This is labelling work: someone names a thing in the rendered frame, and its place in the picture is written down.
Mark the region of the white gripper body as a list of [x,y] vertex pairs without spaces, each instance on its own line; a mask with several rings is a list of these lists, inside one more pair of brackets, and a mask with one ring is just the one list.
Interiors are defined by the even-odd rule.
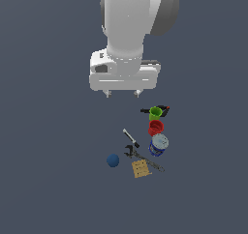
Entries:
[[153,89],[160,70],[161,63],[157,60],[142,60],[136,74],[123,77],[117,74],[117,63],[104,48],[91,55],[89,84],[94,91]]

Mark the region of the green cup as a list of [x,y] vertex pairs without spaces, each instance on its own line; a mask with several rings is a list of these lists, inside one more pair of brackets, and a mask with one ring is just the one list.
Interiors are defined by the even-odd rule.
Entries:
[[149,120],[159,120],[163,110],[160,107],[154,106],[149,109]]

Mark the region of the black clamp with red tip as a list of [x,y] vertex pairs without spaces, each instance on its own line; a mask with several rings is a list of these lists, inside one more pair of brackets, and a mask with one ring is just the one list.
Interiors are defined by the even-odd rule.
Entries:
[[[163,110],[163,113],[162,113],[161,117],[165,117],[168,114],[169,110],[170,110],[170,108],[168,106],[164,106],[164,105],[157,105],[157,107],[160,107]],[[142,108],[140,111],[143,112],[143,113],[148,113],[149,114],[149,109]]]

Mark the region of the red cup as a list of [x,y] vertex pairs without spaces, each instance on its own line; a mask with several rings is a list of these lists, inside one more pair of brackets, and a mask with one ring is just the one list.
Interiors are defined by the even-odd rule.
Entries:
[[161,133],[164,130],[164,124],[159,120],[152,120],[149,122],[148,133],[153,136]]

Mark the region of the grey metal tool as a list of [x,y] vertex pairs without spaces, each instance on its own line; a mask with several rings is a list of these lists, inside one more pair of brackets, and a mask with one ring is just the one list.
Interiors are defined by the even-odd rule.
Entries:
[[123,129],[123,133],[125,133],[128,138],[132,141],[132,143],[137,147],[139,148],[139,144],[134,140],[134,138],[127,132],[126,129]]

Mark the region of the blue can with grey lid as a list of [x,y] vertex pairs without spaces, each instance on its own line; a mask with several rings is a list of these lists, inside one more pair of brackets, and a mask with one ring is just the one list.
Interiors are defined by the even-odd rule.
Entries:
[[152,136],[149,152],[154,157],[160,157],[169,146],[169,140],[161,133]]

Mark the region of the grey adjustable wrench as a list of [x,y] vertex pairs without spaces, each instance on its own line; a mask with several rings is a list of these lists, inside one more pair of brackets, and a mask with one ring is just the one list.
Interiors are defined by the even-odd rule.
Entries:
[[128,158],[131,159],[132,157],[136,157],[136,158],[138,158],[140,160],[145,160],[147,164],[151,165],[152,167],[154,167],[155,169],[159,170],[160,172],[164,172],[165,171],[165,168],[162,167],[161,165],[159,165],[159,164],[157,164],[157,163],[155,163],[153,161],[150,161],[149,159],[147,159],[147,158],[143,157],[142,155],[140,155],[136,151],[136,149],[134,148],[133,145],[127,145],[127,148],[129,149],[129,152],[126,153],[126,156]]

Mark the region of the blue ball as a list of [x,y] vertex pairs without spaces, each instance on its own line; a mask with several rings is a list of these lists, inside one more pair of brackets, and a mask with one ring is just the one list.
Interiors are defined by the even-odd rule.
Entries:
[[116,167],[119,164],[119,157],[115,154],[111,154],[107,157],[107,164],[110,167]]

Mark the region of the tan wooden block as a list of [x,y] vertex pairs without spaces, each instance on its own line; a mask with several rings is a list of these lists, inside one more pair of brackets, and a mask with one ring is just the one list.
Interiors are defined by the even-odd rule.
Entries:
[[136,178],[151,175],[151,172],[148,169],[146,160],[133,161],[132,167],[133,167],[134,175]]

